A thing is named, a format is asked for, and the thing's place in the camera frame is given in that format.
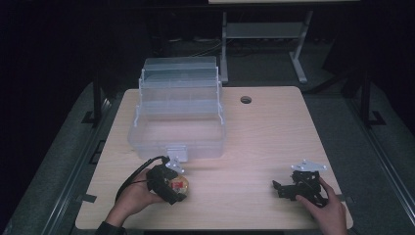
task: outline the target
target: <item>table top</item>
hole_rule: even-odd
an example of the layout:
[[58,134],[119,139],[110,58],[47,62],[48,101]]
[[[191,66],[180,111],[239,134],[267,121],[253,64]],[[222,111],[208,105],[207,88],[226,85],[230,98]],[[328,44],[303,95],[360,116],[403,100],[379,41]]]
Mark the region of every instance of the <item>table top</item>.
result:
[[[241,97],[252,98],[243,104]],[[145,160],[127,142],[139,100],[125,92],[87,194],[76,220],[79,229],[94,229],[114,204],[122,182]],[[311,116],[296,87],[224,87],[222,102],[227,138],[218,159],[191,159],[182,166],[189,180],[188,197],[171,206],[150,205],[129,217],[126,228],[171,230],[290,230],[318,228],[298,203],[280,199],[272,180],[291,185],[291,165],[303,159],[326,165],[320,175],[337,194],[330,167]],[[352,226],[347,210],[347,228]]]
[[360,0],[208,0],[210,4],[240,4],[240,3],[335,3],[358,2]]

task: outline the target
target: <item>plastic storage box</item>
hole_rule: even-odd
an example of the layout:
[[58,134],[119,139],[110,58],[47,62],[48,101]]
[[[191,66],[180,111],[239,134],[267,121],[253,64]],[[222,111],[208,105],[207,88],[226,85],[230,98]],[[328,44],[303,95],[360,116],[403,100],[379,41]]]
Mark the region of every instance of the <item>plastic storage box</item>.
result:
[[215,57],[147,59],[128,142],[142,159],[218,158],[225,140]]

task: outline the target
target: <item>wrist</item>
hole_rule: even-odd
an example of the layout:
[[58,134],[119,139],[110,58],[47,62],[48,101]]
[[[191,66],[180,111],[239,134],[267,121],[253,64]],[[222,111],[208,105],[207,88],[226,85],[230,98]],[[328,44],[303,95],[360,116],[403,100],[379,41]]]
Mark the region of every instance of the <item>wrist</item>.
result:
[[342,229],[339,227],[336,227],[333,229],[321,229],[321,232],[324,235],[347,235],[348,234],[346,228]]
[[105,221],[112,226],[121,227],[127,218],[127,214],[123,213],[121,210],[118,210],[116,207],[114,207],[108,213]]

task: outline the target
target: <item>human hand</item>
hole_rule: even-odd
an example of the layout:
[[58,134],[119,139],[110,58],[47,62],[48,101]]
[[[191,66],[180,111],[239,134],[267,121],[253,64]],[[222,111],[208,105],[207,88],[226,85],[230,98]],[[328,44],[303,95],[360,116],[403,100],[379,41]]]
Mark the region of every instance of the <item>human hand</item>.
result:
[[121,227],[129,216],[142,211],[146,206],[164,202],[161,197],[151,193],[147,188],[147,171],[149,169],[144,169],[133,180],[133,182],[144,182],[132,183],[122,191],[105,220],[107,223]]
[[296,195],[296,199],[314,216],[324,235],[346,235],[346,207],[340,202],[333,188],[323,178],[320,177],[319,180],[328,196],[324,208],[317,208],[301,195]]

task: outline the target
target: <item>black sleeve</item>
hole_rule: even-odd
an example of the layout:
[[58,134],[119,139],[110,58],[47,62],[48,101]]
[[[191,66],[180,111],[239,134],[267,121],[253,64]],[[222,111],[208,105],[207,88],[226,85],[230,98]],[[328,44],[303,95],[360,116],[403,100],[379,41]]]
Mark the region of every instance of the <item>black sleeve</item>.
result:
[[125,228],[115,227],[107,222],[102,222],[100,227],[95,232],[95,235],[124,235]]

